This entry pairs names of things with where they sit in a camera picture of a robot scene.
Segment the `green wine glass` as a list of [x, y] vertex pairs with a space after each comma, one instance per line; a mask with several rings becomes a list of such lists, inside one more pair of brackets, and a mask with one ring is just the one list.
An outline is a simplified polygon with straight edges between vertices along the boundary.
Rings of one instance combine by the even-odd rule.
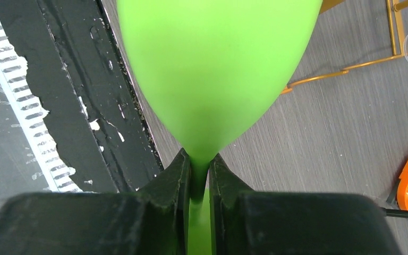
[[133, 76], [190, 160], [188, 254], [212, 254], [215, 157], [285, 89], [322, 1], [118, 1]]

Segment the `gold wire glass rack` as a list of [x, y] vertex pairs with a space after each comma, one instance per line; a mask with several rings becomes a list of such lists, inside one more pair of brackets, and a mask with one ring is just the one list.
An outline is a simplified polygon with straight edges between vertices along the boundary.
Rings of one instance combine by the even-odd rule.
[[408, 57], [408, 1], [323, 1], [316, 28], [282, 94]]

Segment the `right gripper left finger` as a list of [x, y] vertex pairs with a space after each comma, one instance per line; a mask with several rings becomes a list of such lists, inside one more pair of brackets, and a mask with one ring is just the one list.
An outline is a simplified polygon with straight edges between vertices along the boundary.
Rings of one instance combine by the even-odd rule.
[[135, 192], [24, 193], [0, 209], [0, 254], [186, 254], [190, 158]]

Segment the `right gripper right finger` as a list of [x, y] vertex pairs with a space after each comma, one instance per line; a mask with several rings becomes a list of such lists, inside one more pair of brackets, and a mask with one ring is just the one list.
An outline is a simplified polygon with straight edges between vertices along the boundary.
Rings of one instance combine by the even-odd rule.
[[260, 192], [221, 156], [209, 167], [213, 254], [400, 254], [384, 212], [359, 194]]

